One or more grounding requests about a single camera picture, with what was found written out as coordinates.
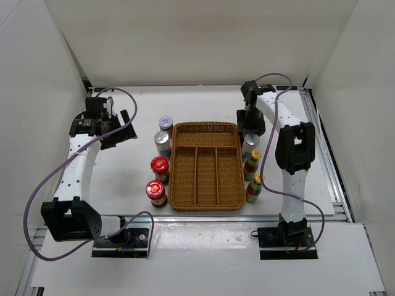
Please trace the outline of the white-lid spice jar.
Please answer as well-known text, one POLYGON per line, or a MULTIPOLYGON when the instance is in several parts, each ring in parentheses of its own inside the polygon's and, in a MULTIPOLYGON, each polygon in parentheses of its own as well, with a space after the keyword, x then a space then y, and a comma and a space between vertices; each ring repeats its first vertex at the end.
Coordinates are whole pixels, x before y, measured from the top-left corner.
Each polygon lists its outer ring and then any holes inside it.
POLYGON ((159 124, 159 128, 161 131, 165 131, 168 134, 172 133, 172 129, 173 129, 173 120, 171 117, 169 116, 163 116, 159 118, 158 121, 159 124))

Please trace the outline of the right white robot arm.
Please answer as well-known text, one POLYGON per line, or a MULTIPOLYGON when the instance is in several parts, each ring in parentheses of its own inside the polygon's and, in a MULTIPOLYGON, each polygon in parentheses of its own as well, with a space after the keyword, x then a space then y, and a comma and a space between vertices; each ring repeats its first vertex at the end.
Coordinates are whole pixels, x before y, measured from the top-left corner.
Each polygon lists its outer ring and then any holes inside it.
POLYGON ((251 80, 241 87, 245 107, 237 110, 237 126, 242 147, 250 147, 255 136, 266 131, 265 120, 272 124, 270 137, 277 137, 275 160, 283 175, 283 203, 276 236, 290 247, 307 233, 304 189, 308 170, 315 160, 315 127, 303 122, 280 102, 280 95, 270 84, 251 80))

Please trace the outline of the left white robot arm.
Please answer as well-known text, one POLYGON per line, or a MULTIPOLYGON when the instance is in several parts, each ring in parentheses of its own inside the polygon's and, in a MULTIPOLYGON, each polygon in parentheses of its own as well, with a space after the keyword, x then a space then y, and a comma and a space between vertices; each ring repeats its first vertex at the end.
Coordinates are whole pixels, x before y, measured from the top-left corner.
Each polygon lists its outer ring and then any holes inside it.
POLYGON ((101 216, 88 203, 97 154, 137 137, 128 112, 121 110, 117 115, 113 105, 111 97, 87 97, 85 111, 72 122, 70 161, 52 201, 41 206, 41 215, 55 241, 91 241, 101 234, 101 216))

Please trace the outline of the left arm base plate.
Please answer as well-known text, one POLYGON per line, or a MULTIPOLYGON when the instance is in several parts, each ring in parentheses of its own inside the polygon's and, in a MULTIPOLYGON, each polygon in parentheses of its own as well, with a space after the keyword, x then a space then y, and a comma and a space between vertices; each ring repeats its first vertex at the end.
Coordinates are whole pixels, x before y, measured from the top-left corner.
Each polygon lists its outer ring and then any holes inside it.
POLYGON ((120 234, 93 243, 93 258, 147 258, 152 224, 149 218, 130 223, 120 234))

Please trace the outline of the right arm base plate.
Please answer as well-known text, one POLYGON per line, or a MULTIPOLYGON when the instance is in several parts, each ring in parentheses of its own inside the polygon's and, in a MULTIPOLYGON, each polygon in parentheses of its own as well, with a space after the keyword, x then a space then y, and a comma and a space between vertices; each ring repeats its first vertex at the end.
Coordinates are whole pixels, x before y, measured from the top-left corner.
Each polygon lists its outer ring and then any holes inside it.
POLYGON ((307 228, 295 236, 286 237, 278 227, 258 227, 251 231, 252 238, 258 240, 260 260, 317 260, 312 228, 307 228))

